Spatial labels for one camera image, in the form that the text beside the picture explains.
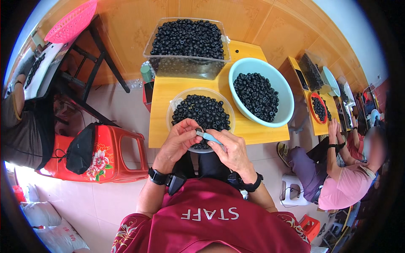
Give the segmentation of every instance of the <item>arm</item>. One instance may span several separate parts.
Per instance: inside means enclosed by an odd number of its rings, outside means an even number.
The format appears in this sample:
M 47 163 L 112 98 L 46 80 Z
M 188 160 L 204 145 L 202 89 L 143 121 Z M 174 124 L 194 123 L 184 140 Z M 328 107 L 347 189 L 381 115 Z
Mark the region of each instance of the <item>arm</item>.
M 338 122 L 335 118 L 329 123 L 328 132 L 329 132 L 329 144 L 337 144 L 337 130 Z M 336 151 L 334 147 L 328 148 L 328 154 L 326 157 L 326 172 L 328 175 L 333 178 L 336 182 L 339 181 L 340 168 L 336 163 Z
M 358 123 L 357 123 L 356 118 L 354 116 L 352 118 L 352 121 L 353 121 L 353 128 L 358 127 Z M 360 148 L 360 138 L 358 137 L 357 129 L 353 129 L 352 134 L 353 134 L 354 146 L 356 147 L 356 149 L 359 149 Z
M 171 173 L 175 163 L 187 150 L 202 140 L 201 136 L 196 135 L 195 129 L 198 127 L 197 122 L 192 119 L 185 119 L 174 125 L 156 155 L 152 168 L 163 174 Z M 157 185 L 149 179 L 146 180 L 139 194 L 136 213 L 152 218 L 153 214 L 157 213 L 162 206 L 165 189 L 165 185 Z
M 226 148 L 226 151 L 224 151 L 218 143 L 208 142 L 208 145 L 218 154 L 221 162 L 231 170 L 238 172 L 245 184 L 255 183 L 257 174 L 253 164 L 247 157 L 245 140 L 226 130 L 218 132 L 207 129 L 207 133 L 213 135 Z M 259 205 L 270 213 L 277 212 L 274 201 L 263 182 L 260 183 L 254 192 L 249 192 L 249 201 Z
M 344 140 L 342 138 L 342 135 L 340 134 L 340 131 L 337 131 L 336 133 L 336 137 L 337 137 L 337 143 L 338 144 L 342 144 L 344 143 Z M 347 146 L 345 145 L 343 148 L 341 148 L 339 150 L 339 154 L 342 157 L 343 161 L 345 162 L 346 165 L 353 165 L 356 163 L 356 159 L 354 159 L 351 155 L 350 152 L 347 148 Z

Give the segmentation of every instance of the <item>red tray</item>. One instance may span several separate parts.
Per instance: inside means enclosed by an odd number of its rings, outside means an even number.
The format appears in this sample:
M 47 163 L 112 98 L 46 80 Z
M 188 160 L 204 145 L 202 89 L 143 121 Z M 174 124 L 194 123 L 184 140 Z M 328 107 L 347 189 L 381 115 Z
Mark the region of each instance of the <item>red tray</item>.
M 316 114 L 315 113 L 315 111 L 314 111 L 314 109 L 313 109 L 313 104 L 312 104 L 312 98 L 318 98 L 320 101 L 321 101 L 321 104 L 324 106 L 324 109 L 325 109 L 325 120 L 324 121 L 321 121 L 320 119 L 319 119 L 319 117 L 318 117 L 318 114 Z M 325 103 L 324 103 L 324 101 L 321 99 L 321 97 L 316 93 L 316 92 L 312 92 L 310 95 L 309 95 L 309 104 L 311 105 L 311 113 L 312 113 L 312 116 L 316 119 L 316 121 L 319 123 L 319 124 L 322 124 L 322 125 L 325 125 L 326 124 L 326 122 L 328 121 L 328 114 L 327 114 L 327 112 L 326 112 L 326 106 L 325 106 Z

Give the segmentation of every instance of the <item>black mesh bag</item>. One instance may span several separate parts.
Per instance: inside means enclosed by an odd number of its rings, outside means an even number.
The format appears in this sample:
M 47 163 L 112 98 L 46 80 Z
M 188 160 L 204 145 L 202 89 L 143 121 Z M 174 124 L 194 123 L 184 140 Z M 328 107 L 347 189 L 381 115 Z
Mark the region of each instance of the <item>black mesh bag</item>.
M 96 125 L 90 123 L 70 143 L 66 153 L 66 168 L 78 175 L 83 174 L 92 164 Z

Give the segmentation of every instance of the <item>sandal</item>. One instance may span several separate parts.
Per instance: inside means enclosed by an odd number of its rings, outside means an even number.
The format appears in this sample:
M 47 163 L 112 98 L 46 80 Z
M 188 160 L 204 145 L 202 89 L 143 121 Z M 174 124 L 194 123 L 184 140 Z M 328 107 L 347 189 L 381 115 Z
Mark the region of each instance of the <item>sandal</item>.
M 279 155 L 281 160 L 283 160 L 284 164 L 287 167 L 290 167 L 290 164 L 287 162 L 288 151 L 288 146 L 286 144 L 281 142 L 277 143 L 277 154 Z

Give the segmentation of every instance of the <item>white plastic stool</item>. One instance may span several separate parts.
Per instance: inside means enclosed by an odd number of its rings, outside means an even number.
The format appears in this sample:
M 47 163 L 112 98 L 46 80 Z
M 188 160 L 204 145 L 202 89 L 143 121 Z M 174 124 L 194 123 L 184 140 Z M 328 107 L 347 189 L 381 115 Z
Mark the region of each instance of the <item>white plastic stool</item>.
M 310 204 L 310 202 L 308 202 L 304 198 L 304 188 L 298 177 L 284 174 L 281 180 L 286 183 L 286 188 L 283 190 L 286 197 L 284 200 L 280 200 L 281 204 L 293 206 L 306 206 Z M 300 187 L 300 193 L 298 195 L 298 198 L 295 200 L 290 199 L 290 193 L 292 189 L 291 185 L 298 185 Z

